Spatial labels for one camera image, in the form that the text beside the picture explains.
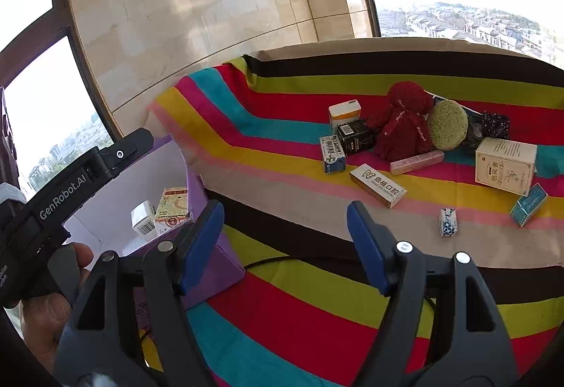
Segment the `person's left hand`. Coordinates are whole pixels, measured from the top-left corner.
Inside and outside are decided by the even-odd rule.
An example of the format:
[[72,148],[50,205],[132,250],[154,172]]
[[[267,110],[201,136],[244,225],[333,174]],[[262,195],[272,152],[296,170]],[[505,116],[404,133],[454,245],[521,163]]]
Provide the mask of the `person's left hand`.
[[37,361],[53,372],[58,340],[72,306],[61,294],[49,294],[23,301],[20,306],[23,339]]

